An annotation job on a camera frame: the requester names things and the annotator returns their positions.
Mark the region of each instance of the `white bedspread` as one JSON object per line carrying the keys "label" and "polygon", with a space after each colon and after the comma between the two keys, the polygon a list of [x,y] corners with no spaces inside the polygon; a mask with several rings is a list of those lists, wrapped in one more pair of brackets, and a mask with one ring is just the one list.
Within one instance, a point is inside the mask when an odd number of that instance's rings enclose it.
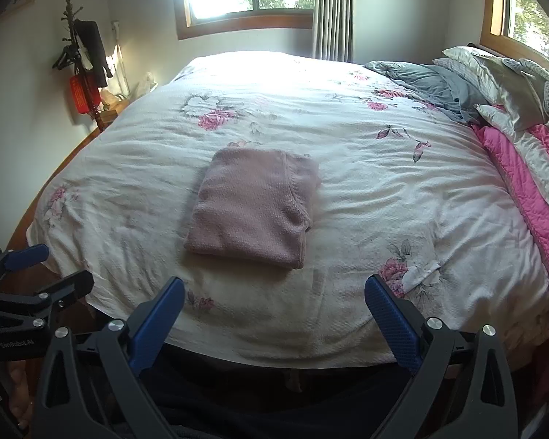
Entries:
{"label": "white bedspread", "polygon": [[[184,251],[204,171],[232,144],[319,162],[303,269]],[[378,271],[451,328],[489,322],[510,349],[549,335],[539,251],[474,133],[352,64],[265,52],[193,61],[53,180],[28,239],[50,247],[57,272],[92,271],[88,302],[115,317],[181,277],[186,306],[167,341],[234,362],[392,361],[364,303]]]}

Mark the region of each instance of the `window frame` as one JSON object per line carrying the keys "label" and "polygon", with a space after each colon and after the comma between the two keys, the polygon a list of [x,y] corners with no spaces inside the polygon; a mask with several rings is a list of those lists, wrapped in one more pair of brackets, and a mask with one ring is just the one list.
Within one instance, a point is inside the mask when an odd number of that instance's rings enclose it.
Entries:
{"label": "window frame", "polygon": [[267,28],[313,28],[313,10],[299,8],[254,9],[258,0],[253,0],[253,9],[231,12],[215,18],[196,20],[186,0],[174,0],[177,23],[177,38],[185,40],[207,34],[239,30]]}
{"label": "window frame", "polygon": [[505,36],[505,23],[508,22],[509,0],[484,0],[484,19],[480,44],[510,58],[526,58],[549,70],[549,57]]}

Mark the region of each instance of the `wall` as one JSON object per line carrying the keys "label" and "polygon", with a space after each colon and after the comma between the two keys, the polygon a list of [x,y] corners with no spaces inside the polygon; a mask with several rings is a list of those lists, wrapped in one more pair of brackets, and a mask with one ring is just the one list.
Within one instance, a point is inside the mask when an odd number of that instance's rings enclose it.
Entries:
{"label": "wall", "polygon": [[131,87],[150,71],[170,81],[196,57],[226,51],[282,51],[311,54],[311,31],[266,29],[211,34],[179,41],[173,0],[108,0],[110,17],[120,22],[120,44]]}
{"label": "wall", "polygon": [[445,46],[479,43],[484,18],[484,0],[451,0]]}
{"label": "wall", "polygon": [[354,62],[430,63],[448,23],[449,0],[354,0]]}
{"label": "wall", "polygon": [[[107,0],[73,0],[111,40]],[[52,70],[66,36],[65,0],[35,0],[0,20],[0,247],[41,186],[91,131],[68,105],[70,73]]]}

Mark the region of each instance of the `silver bolt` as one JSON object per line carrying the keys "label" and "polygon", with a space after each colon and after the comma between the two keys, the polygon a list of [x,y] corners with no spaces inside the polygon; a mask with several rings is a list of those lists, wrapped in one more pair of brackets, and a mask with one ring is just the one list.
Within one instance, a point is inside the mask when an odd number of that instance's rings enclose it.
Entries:
{"label": "silver bolt", "polygon": [[487,334],[487,336],[489,337],[493,337],[494,335],[496,335],[496,329],[492,327],[492,325],[484,325],[482,327],[482,332]]}
{"label": "silver bolt", "polygon": [[57,338],[63,338],[66,337],[69,333],[69,329],[67,327],[59,327],[57,330],[55,330],[55,336]]}
{"label": "silver bolt", "polygon": [[120,319],[112,320],[108,324],[108,328],[112,330],[112,332],[117,332],[118,330],[122,330],[124,328],[124,322]]}
{"label": "silver bolt", "polygon": [[433,330],[439,330],[441,327],[443,327],[443,322],[438,318],[432,316],[432,318],[427,319],[427,326],[429,328],[433,328]]}

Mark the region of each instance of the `folded pink sweater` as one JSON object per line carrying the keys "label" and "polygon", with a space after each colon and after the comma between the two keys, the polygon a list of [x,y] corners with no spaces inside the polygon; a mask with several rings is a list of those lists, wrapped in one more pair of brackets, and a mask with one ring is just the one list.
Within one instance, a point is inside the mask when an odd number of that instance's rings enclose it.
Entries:
{"label": "folded pink sweater", "polygon": [[312,159],[280,150],[218,151],[199,189],[185,248],[302,268],[317,170]]}

